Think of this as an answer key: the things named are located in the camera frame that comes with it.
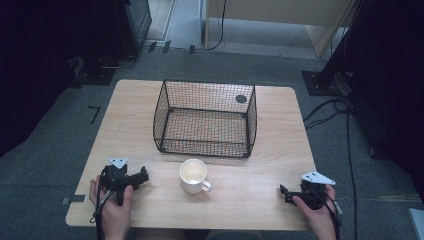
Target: black cable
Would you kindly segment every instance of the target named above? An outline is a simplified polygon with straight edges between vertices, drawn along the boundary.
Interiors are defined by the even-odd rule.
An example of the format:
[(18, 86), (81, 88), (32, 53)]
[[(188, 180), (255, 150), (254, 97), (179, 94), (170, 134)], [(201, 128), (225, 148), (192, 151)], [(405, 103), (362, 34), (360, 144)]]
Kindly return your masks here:
[[(331, 103), (331, 102), (333, 103), (333, 107), (335, 108), (336, 113), (332, 114), (330, 117), (327, 117), (326, 119), (316, 120), (316, 121), (314, 121), (314, 122), (306, 125), (305, 128), (311, 128), (313, 126), (316, 126), (318, 124), (321, 124), (321, 123), (324, 123), (324, 122), (330, 120), (331, 118), (333, 118), (334, 116), (336, 116), (338, 114), (346, 113), (346, 116), (347, 116), (347, 118), (346, 118), (347, 151), (348, 151), (350, 177), (351, 177), (351, 181), (352, 181), (352, 190), (353, 190), (353, 204), (354, 204), (354, 206), (353, 206), (353, 208), (354, 208), (354, 210), (353, 210), (354, 211), (353, 212), (354, 213), (354, 216), (353, 216), (354, 223), (353, 224), (354, 224), (354, 239), (356, 240), (357, 239), (357, 235), (358, 235), (358, 227), (357, 227), (358, 226), (358, 213), (357, 213), (357, 211), (358, 211), (357, 210), (358, 209), (358, 202), (357, 202), (357, 195), (356, 195), (355, 177), (354, 177), (354, 174), (353, 174), (352, 153), (351, 153), (351, 143), (350, 143), (350, 124), (349, 124), (349, 118), (350, 118), (350, 113), (351, 113), (352, 106), (350, 104), (348, 104), (347, 102), (345, 102), (344, 100), (347, 100), (347, 99), (344, 98), (344, 97), (339, 97), (339, 98), (328, 100), (328, 101), (326, 101), (324, 103), (319, 104), (317, 107), (315, 107), (311, 111), (311, 113), (309, 113), (309, 115), (307, 117), (305, 117), (303, 119), (303, 121), (308, 120), (320, 108), (322, 108), (323, 106), (325, 106), (326, 104)], [(339, 109), (337, 107), (337, 103), (344, 104), (346, 106), (346, 109)]]
[(103, 204), (100, 204), (100, 191), (102, 190), (102, 176), (105, 174), (106, 169), (103, 169), (102, 172), (100, 173), (100, 177), (99, 177), (99, 183), (97, 186), (97, 200), (96, 200), (96, 208), (95, 208), (95, 212), (93, 213), (93, 217), (90, 219), (90, 223), (96, 223), (96, 232), (97, 232), (97, 240), (103, 240), (103, 231), (102, 231), (102, 209), (103, 209), (103, 205), (104, 202), (106, 202), (106, 200), (108, 198), (106, 198), (106, 200), (104, 200)]
[[(331, 221), (333, 222), (333, 225), (334, 225), (334, 230), (336, 231), (336, 239), (340, 239), (340, 228), (339, 228), (339, 220), (338, 220), (338, 218), (336, 217), (337, 215), (333, 212), (333, 210), (331, 210), (331, 208), (330, 208), (330, 206), (328, 206), (328, 204), (327, 204), (327, 202), (324, 200), (324, 199), (322, 199), (315, 191), (313, 191), (312, 189), (310, 189), (310, 188), (308, 188), (308, 190), (310, 191), (310, 192), (312, 192), (316, 197), (318, 197), (319, 198), (319, 200), (324, 204), (324, 206), (327, 208), (327, 210), (328, 210), (328, 212), (330, 213), (330, 217), (331, 217)], [(334, 201), (333, 201), (333, 205), (334, 205), (334, 208), (335, 208), (335, 210), (336, 210), (336, 213), (337, 213), (337, 207), (336, 207), (336, 205), (334, 204)]]
[(325, 195), (327, 196), (328, 199), (331, 200), (333, 205), (336, 207), (337, 222), (339, 223), (339, 226), (341, 226), (342, 225), (342, 221), (341, 221), (342, 210), (341, 210), (339, 204), (334, 199), (332, 199), (330, 196), (328, 196), (327, 193), (325, 193)]
[(227, 0), (224, 0), (224, 7), (222, 8), (222, 18), (221, 18), (221, 38), (219, 39), (218, 44), (212, 48), (205, 49), (206, 51), (212, 51), (221, 44), (222, 39), (224, 38), (224, 19), (225, 19), (225, 6), (227, 5)]
[(356, 18), (358, 17), (358, 14), (359, 14), (359, 11), (361, 10), (361, 8), (362, 8), (362, 5), (363, 5), (363, 3), (364, 3), (365, 1), (364, 0), (361, 0), (361, 2), (359, 3), (359, 6), (358, 6), (358, 8), (356, 9), (356, 11), (355, 11), (355, 14), (353, 15), (353, 18), (352, 18), (352, 21), (350, 22), (350, 25), (349, 25), (349, 30), (347, 31), (347, 33), (346, 33), (346, 39), (345, 39), (345, 41), (344, 41), (344, 45), (343, 45), (343, 55), (344, 55), (344, 58), (345, 58), (345, 62), (348, 64), (348, 65), (350, 65), (350, 66), (355, 66), (356, 65), (356, 62), (355, 62), (355, 60), (353, 60), (353, 59), (348, 59), (348, 57), (347, 57), (347, 54), (346, 54), (346, 49), (347, 49), (347, 43), (348, 43), (348, 40), (349, 40), (349, 36), (350, 36), (350, 29), (351, 29), (351, 27), (352, 27), (352, 25), (354, 24), (354, 22), (355, 22), (355, 20), (356, 20)]
[(355, 184), (355, 177), (353, 174), (353, 167), (352, 167), (352, 154), (350, 151), (350, 129), (349, 129), (349, 117), (350, 117), (350, 111), (347, 112), (347, 118), (346, 118), (346, 128), (347, 128), (347, 153), (348, 153), (348, 159), (349, 159), (349, 168), (350, 168), (350, 178), (352, 180), (352, 189), (353, 189), (353, 239), (357, 239), (358, 235), (358, 202), (356, 200), (356, 184)]
[[(309, 113), (308, 116), (306, 116), (303, 119), (304, 122), (306, 120), (308, 120), (310, 117), (312, 117), (314, 113), (316, 113), (319, 109), (321, 109), (322, 107), (324, 107), (328, 103), (333, 103), (333, 107), (336, 109), (337, 112), (336, 113), (333, 113), (331, 116), (329, 116), (329, 117), (327, 117), (325, 119), (315, 120), (315, 121), (313, 121), (313, 122), (305, 125), (305, 129), (309, 129), (309, 128), (315, 127), (315, 126), (317, 126), (319, 124), (325, 123), (328, 120), (330, 120), (330, 119), (334, 118), (335, 116), (337, 116), (338, 114), (340, 114), (340, 113), (346, 113), (346, 111), (349, 111), (350, 105), (348, 105), (346, 102), (344, 102), (343, 101), (344, 99), (345, 99), (345, 97), (338, 97), (336, 99), (331, 99), (331, 100), (325, 101), (325, 102), (321, 103), (320, 105), (318, 105), (317, 107), (315, 107), (311, 111), (311, 113)], [(337, 108), (337, 105), (336, 105), (337, 103), (343, 103), (346, 106), (346, 109), (344, 109), (344, 110), (338, 109)]]
[(347, 74), (345, 72), (336, 72), (336, 80), (339, 86), (345, 91), (346, 94), (351, 92), (351, 88), (346, 80)]
[(131, 60), (128, 63), (124, 64), (124, 65), (119, 65), (119, 66), (103, 66), (102, 65), (102, 68), (104, 68), (104, 69), (120, 69), (120, 68), (126, 68), (129, 65), (131, 65), (131, 63), (133, 63), (134, 60), (135, 60), (135, 57), (134, 56), (130, 56), (130, 58), (131, 58)]

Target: finger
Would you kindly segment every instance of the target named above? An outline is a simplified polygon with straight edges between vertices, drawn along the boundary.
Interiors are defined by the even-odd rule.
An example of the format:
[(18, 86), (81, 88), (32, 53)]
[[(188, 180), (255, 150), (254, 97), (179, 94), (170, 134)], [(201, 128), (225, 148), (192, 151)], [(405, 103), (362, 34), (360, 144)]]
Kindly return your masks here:
[(330, 186), (330, 185), (325, 185), (325, 189), (327, 190), (327, 195), (331, 198), (331, 199), (333, 199), (333, 200), (336, 200), (336, 190), (332, 187), (332, 186)]
[(294, 204), (296, 204), (296, 206), (298, 208), (300, 208), (300, 210), (303, 212), (303, 214), (305, 216), (309, 216), (310, 212), (312, 211), (312, 209), (310, 209), (308, 207), (308, 205), (306, 205), (306, 203), (298, 196), (293, 196), (292, 200), (294, 202)]
[(132, 202), (132, 195), (133, 195), (133, 187), (132, 185), (128, 185), (125, 188), (124, 191), (124, 202), (122, 203), (122, 206), (127, 208), (127, 209), (131, 209), (131, 202)]
[(90, 201), (92, 204), (96, 205), (97, 202), (97, 183), (94, 180), (90, 181)]
[[(100, 183), (100, 176), (98, 175), (96, 177), (96, 181), (91, 180), (90, 181), (90, 201), (91, 203), (93, 203), (94, 205), (97, 204), (97, 190), (99, 188), (99, 183)], [(102, 198), (104, 196), (103, 191), (100, 191), (100, 198)]]

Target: cable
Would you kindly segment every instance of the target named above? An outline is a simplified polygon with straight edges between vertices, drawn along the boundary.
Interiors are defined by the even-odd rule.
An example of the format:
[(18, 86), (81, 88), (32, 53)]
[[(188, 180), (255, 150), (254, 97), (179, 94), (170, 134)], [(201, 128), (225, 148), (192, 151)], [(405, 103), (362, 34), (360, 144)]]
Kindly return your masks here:
[(340, 88), (345, 91), (346, 94), (349, 94), (351, 92), (351, 88), (348, 84), (348, 81), (346, 80), (345, 76), (347, 74), (345, 72), (336, 72), (336, 81), (339, 84)]
[(225, 6), (227, 5), (227, 0), (224, 0), (224, 7), (222, 8), (222, 18), (221, 18), (221, 38), (219, 39), (218, 44), (216, 44), (214, 47), (212, 48), (208, 48), (205, 49), (206, 51), (212, 51), (215, 48), (217, 48), (219, 46), (219, 44), (221, 44), (222, 39), (224, 38), (224, 19), (225, 19)]
[[(324, 123), (328, 120), (330, 120), (331, 118), (335, 117), (338, 114), (341, 113), (346, 113), (346, 135), (347, 135), (347, 152), (348, 152), (348, 160), (349, 160), (349, 169), (350, 169), (350, 177), (351, 177), (351, 181), (352, 181), (352, 190), (353, 190), (353, 224), (354, 224), (354, 239), (357, 239), (357, 235), (358, 235), (358, 213), (357, 213), (357, 209), (358, 209), (358, 202), (357, 202), (357, 195), (356, 195), (356, 184), (355, 184), (355, 176), (353, 174), (353, 164), (352, 164), (352, 153), (351, 153), (351, 143), (350, 143), (350, 124), (349, 124), (349, 119), (350, 119), (350, 113), (351, 113), (351, 109), (352, 109), (352, 105), (349, 105), (347, 102), (343, 101), (346, 98), (344, 97), (339, 97), (336, 99), (332, 99), (332, 100), (328, 100), (324, 103), (319, 104), (317, 107), (315, 107), (311, 113), (308, 114), (308, 116), (306, 116), (303, 121), (308, 120), (315, 112), (317, 112), (320, 108), (322, 108), (323, 106), (325, 106), (328, 103), (333, 103), (333, 107), (336, 110), (336, 113), (332, 114), (330, 117), (327, 117), (326, 119), (321, 119), (321, 120), (316, 120), (308, 125), (305, 126), (305, 128), (312, 128), (316, 125), (319, 125), (321, 123)], [(347, 108), (346, 109), (339, 109), (337, 107), (337, 103), (342, 103), (344, 104)]]
[(131, 63), (133, 63), (133, 62), (134, 62), (134, 60), (135, 60), (135, 57), (134, 57), (134, 56), (130, 56), (130, 57), (131, 57), (131, 61), (130, 61), (129, 63), (125, 64), (125, 65), (122, 65), (122, 66), (111, 66), (111, 67), (109, 67), (109, 66), (102, 66), (102, 68), (106, 68), (106, 69), (119, 69), (119, 68), (126, 68), (126, 67), (128, 67), (129, 65), (131, 65)]
[[(358, 6), (358, 8), (356, 9), (356, 12), (355, 12), (355, 14), (353, 15), (352, 21), (351, 21), (351, 23), (350, 23), (350, 25), (349, 25), (349, 29), (352, 27), (353, 23), (355, 22), (356, 18), (358, 17), (359, 11), (361, 10), (362, 5), (363, 5), (363, 3), (364, 3), (364, 2), (365, 2), (364, 0), (361, 0), (361, 2), (359, 3), (359, 6)], [(345, 41), (344, 41), (344, 45), (343, 45), (343, 55), (344, 55), (344, 58), (345, 58), (346, 63), (347, 63), (348, 65), (350, 65), (351, 67), (353, 67), (353, 66), (355, 66), (355, 65), (356, 65), (355, 60), (353, 60), (353, 59), (348, 59), (348, 58), (347, 58), (347, 54), (346, 54), (347, 42), (348, 42), (348, 39), (349, 39), (349, 35), (350, 35), (350, 31), (347, 31), (347, 33), (346, 33), (346, 39), (345, 39)]]
[(339, 228), (339, 219), (336, 217), (337, 215), (333, 212), (333, 210), (331, 210), (330, 206), (328, 206), (327, 202), (324, 201), (324, 199), (322, 199), (314, 190), (312, 190), (311, 188), (308, 188), (308, 190), (310, 192), (312, 192), (316, 197), (319, 198), (319, 200), (324, 204), (324, 206), (327, 208), (328, 212), (330, 213), (330, 217), (331, 217), (331, 221), (333, 222), (334, 225), (334, 230), (336, 231), (336, 239), (340, 239), (340, 228)]
[(355, 184), (355, 177), (353, 174), (353, 166), (352, 166), (352, 153), (350, 151), (350, 130), (349, 130), (349, 117), (350, 117), (350, 111), (347, 112), (347, 118), (346, 118), (346, 128), (347, 128), (347, 152), (348, 152), (348, 159), (349, 159), (349, 168), (350, 168), (350, 178), (352, 180), (352, 188), (353, 188), (353, 229), (354, 229), (354, 238), (358, 239), (358, 202), (356, 200), (356, 184)]
[(96, 223), (96, 232), (97, 232), (97, 240), (103, 240), (103, 231), (102, 231), (102, 210), (106, 201), (115, 193), (115, 189), (110, 189), (100, 200), (100, 191), (102, 191), (102, 177), (106, 172), (106, 168), (102, 170), (99, 177), (99, 184), (97, 186), (97, 200), (96, 200), (96, 208), (93, 213), (93, 217), (90, 219), (90, 223)]
[[(329, 116), (329, 117), (327, 117), (327, 118), (325, 118), (325, 119), (315, 120), (315, 121), (313, 121), (313, 122), (311, 122), (311, 123), (309, 123), (309, 124), (305, 125), (305, 129), (309, 129), (309, 128), (315, 127), (315, 126), (317, 126), (317, 125), (319, 125), (319, 124), (325, 123), (325, 122), (327, 122), (328, 120), (330, 120), (330, 119), (334, 118), (335, 116), (337, 116), (338, 114), (346, 113), (346, 111), (348, 111), (348, 110), (349, 110), (350, 105), (348, 105), (346, 102), (342, 101), (343, 99), (345, 99), (345, 97), (338, 97), (338, 98), (336, 98), (336, 99), (331, 99), (331, 100), (328, 100), (328, 101), (326, 101), (326, 102), (324, 102), (324, 103), (321, 103), (320, 105), (318, 105), (317, 107), (315, 107), (315, 108), (311, 111), (311, 113), (309, 113), (309, 114), (308, 114), (308, 116), (306, 116), (306, 117), (303, 119), (303, 121), (304, 121), (304, 122), (305, 122), (306, 120), (308, 120), (310, 117), (312, 117), (312, 115), (313, 115), (315, 112), (317, 112), (319, 109), (321, 109), (323, 106), (327, 105), (328, 103), (333, 103), (333, 107), (334, 107), (334, 109), (336, 110), (336, 113), (333, 113), (331, 116)], [(337, 105), (336, 105), (337, 103), (343, 103), (343, 104), (346, 106), (346, 109), (343, 109), (343, 110), (338, 109), (338, 108), (337, 108)]]
[(223, 21), (223, 19), (224, 19), (224, 15), (222, 15), (222, 20), (221, 20), (221, 21), (222, 21), (222, 24), (220, 24), (220, 23), (219, 23), (219, 18), (217, 18), (217, 19), (216, 19), (216, 23), (217, 23), (217, 25), (218, 25), (218, 28), (219, 28), (219, 30), (221, 31), (221, 36), (224, 36), (224, 30), (223, 30), (223, 26), (224, 26), (224, 21)]

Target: black controller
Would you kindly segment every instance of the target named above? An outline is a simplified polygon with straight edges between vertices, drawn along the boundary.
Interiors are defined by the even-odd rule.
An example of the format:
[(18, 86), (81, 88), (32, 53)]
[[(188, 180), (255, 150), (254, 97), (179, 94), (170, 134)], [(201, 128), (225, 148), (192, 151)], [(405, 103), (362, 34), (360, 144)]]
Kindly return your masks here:
[(294, 204), (292, 197), (300, 197), (306, 205), (311, 209), (317, 210), (320, 209), (327, 199), (328, 195), (325, 191), (325, 185), (320, 183), (311, 183), (305, 180), (302, 180), (300, 185), (301, 192), (289, 192), (287, 188), (280, 184), (281, 194), (284, 195), (286, 203)]
[(139, 173), (128, 176), (127, 164), (121, 169), (110, 165), (105, 167), (105, 174), (102, 175), (101, 183), (108, 190), (116, 191), (118, 205), (122, 206), (124, 202), (124, 191), (128, 185), (132, 185), (134, 190), (139, 188), (140, 184), (149, 180), (149, 175), (145, 167), (142, 167)]

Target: tape mark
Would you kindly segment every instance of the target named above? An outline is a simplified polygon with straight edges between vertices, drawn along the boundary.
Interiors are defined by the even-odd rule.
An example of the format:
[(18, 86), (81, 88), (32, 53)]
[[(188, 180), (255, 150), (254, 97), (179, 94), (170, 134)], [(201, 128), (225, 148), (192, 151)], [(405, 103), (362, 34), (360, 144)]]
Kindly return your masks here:
[(88, 108), (90, 108), (90, 109), (96, 109), (96, 113), (94, 114), (94, 117), (93, 117), (93, 119), (92, 119), (92, 120), (91, 120), (91, 122), (90, 122), (90, 124), (93, 124), (93, 123), (94, 123), (94, 121), (96, 121), (97, 115), (99, 115), (100, 109), (101, 109), (102, 107), (93, 107), (93, 106), (88, 106)]
[(158, 42), (152, 42), (152, 44), (150, 44), (149, 53), (151, 53), (155, 50), (157, 43)]
[(190, 45), (190, 55), (193, 55), (196, 51), (196, 47), (194, 45)]

